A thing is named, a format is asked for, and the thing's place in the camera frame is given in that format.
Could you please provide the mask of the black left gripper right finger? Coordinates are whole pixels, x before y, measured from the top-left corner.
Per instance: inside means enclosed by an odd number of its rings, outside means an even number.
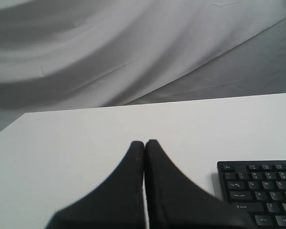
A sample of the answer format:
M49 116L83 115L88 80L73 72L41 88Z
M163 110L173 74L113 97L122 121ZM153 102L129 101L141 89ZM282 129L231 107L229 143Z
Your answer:
M219 200L183 174L157 140L145 146L144 179L152 229L255 228L245 211Z

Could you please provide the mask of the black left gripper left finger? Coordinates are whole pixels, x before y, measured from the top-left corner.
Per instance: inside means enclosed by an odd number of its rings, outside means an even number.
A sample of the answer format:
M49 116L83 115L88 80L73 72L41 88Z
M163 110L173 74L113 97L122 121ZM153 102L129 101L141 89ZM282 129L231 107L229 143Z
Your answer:
M57 211L49 229L143 229L144 144L133 141L116 169L91 193Z

